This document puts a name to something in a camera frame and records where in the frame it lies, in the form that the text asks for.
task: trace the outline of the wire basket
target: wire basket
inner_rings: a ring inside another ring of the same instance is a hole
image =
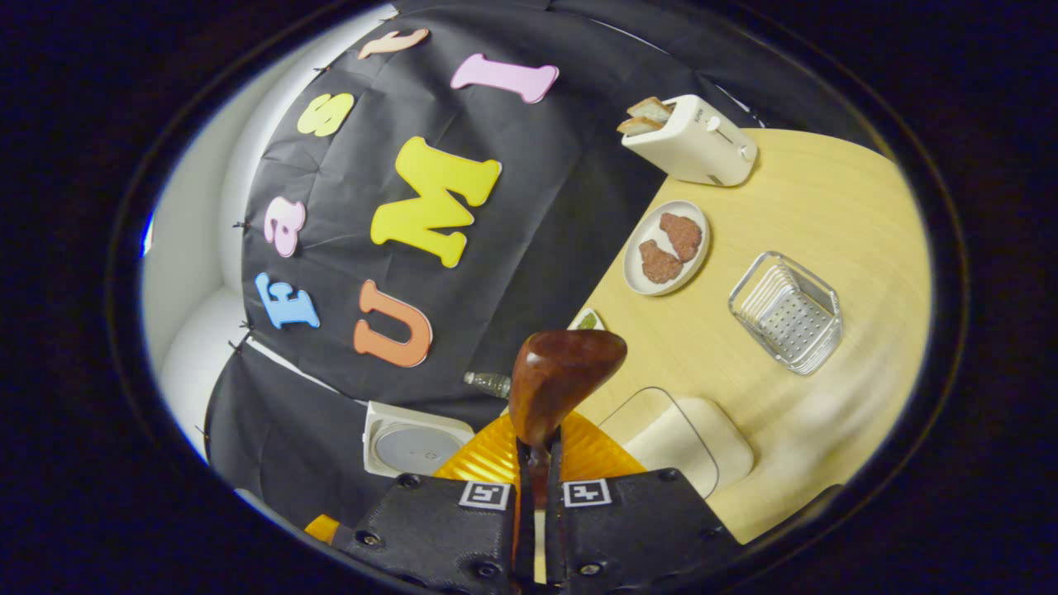
[[[838,294],[778,252],[756,257],[731,290],[728,309],[790,372],[816,372],[841,342]]]

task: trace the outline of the glass bottle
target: glass bottle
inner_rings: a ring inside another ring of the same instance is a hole
[[[482,393],[488,393],[501,399],[510,398],[511,377],[489,372],[468,372],[463,374],[463,382]]]

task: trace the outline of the wooden table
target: wooden table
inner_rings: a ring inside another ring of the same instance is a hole
[[[755,454],[746,479],[708,501],[740,541],[847,481],[874,453],[915,383],[932,295],[923,221],[891,161],[818,134],[747,132],[761,155],[745,184],[670,178],[647,210],[688,200],[706,214],[712,241],[696,276],[674,293],[639,295],[624,283],[622,250],[588,299],[628,357],[578,409],[598,423],[652,385],[719,404]],[[772,361],[728,311],[731,289],[767,250],[838,294],[844,337],[811,376]]]

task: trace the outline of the meat patty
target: meat patty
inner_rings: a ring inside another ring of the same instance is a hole
[[[653,239],[640,244],[639,253],[643,256],[643,274],[652,283],[660,285],[672,281],[683,269],[679,258],[658,248]]]
[[[688,263],[698,253],[698,246],[701,245],[701,228],[692,219],[662,213],[661,231],[669,234],[669,241],[672,242],[680,262]]]

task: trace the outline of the letter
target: letter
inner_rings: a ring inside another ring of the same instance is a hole
[[[341,93],[333,97],[324,93],[309,103],[302,116],[297,119],[297,131],[303,134],[315,133],[317,137],[333,134],[342,126],[345,116],[352,109],[354,100],[349,93]]]
[[[269,287],[268,273],[258,274],[254,278],[254,285],[257,286],[257,293],[260,294],[261,304],[264,305],[272,326],[279,328],[288,323],[304,322],[312,328],[320,328],[320,317],[316,315],[312,300],[304,289],[297,292],[296,299],[291,300],[290,294],[294,292],[294,288],[287,283],[276,283]]]
[[[418,308],[382,293],[373,281],[367,280],[360,288],[360,309],[364,313],[378,310],[403,322],[412,337],[407,343],[398,343],[371,330],[367,321],[359,320],[352,332],[352,347],[358,354],[370,354],[402,367],[415,367],[426,359],[430,344],[434,342],[434,329]]]
[[[264,212],[264,240],[275,244],[284,258],[297,248],[297,232],[305,227],[305,203],[291,202],[281,196],[272,199]]]
[[[445,267],[455,267],[467,246],[467,236],[431,230],[473,223],[474,216],[448,191],[463,195],[471,206],[484,204],[499,177],[499,162],[449,155],[427,146],[422,137],[413,137],[397,155],[396,167],[419,197],[379,206],[371,219],[371,241],[407,244],[437,255]]]
[[[559,78],[559,69],[551,65],[527,68],[485,59],[485,54],[474,54],[463,60],[452,75],[452,88],[485,85],[522,95],[522,101],[534,104],[544,98],[547,90]]]
[[[428,29],[417,29],[413,33],[405,35],[404,37],[397,37],[400,32],[390,31],[389,33],[383,35],[378,39],[372,39],[367,43],[364,43],[364,48],[360,51],[360,55],[357,59],[364,59],[371,54],[382,54],[387,52],[400,52],[401,50],[407,50],[412,46],[415,46],[419,41],[422,41],[430,35]]]

